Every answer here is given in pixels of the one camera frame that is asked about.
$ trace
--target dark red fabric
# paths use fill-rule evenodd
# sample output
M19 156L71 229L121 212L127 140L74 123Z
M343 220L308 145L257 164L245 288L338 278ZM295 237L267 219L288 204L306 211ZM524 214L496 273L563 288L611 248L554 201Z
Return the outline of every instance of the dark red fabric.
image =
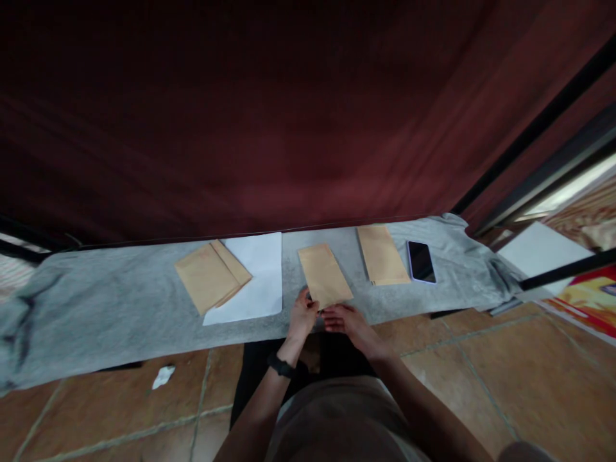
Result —
M3 11L0 212L86 244L440 214L616 30L601 0L130 5Z
M479 231L499 203L599 112L616 102L616 67L610 68L462 213L467 232Z

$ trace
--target crumpled paper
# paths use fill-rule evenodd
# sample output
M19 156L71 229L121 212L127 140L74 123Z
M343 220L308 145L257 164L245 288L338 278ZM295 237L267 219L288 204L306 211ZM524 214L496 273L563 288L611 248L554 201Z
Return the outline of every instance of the crumpled paper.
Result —
M152 384L152 389L157 389L159 386L163 386L165 383L169 382L169 379L173 375L174 371L175 366L165 366L160 368L158 375Z

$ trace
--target stack of envelopes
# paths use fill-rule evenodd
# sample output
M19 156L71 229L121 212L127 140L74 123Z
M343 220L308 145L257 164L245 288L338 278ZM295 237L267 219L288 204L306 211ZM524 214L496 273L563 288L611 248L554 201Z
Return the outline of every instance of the stack of envelopes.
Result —
M186 255L176 262L175 270L202 316L229 301L252 279L218 240Z
M357 227L368 277L375 286L408 284L411 281L387 226Z

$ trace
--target hand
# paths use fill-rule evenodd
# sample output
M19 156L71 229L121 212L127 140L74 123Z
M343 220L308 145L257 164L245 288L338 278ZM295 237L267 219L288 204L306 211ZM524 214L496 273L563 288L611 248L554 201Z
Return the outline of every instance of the hand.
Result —
M346 334L353 345L368 359L389 354L389 346L372 329L364 316L350 305L337 304L327 307L321 313L327 332Z
M308 288L305 288L297 296L291 309L291 323L287 337L298 338L302 342L314 327L316 317L319 315L319 302L308 300Z

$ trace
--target watch strap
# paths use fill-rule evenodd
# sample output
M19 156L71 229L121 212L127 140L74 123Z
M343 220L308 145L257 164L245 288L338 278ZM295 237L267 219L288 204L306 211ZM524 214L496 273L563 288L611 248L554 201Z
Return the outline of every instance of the watch strap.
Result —
M268 366L278 372L278 375L292 379L295 377L296 370L289 363L278 358L276 352L270 353L268 356Z

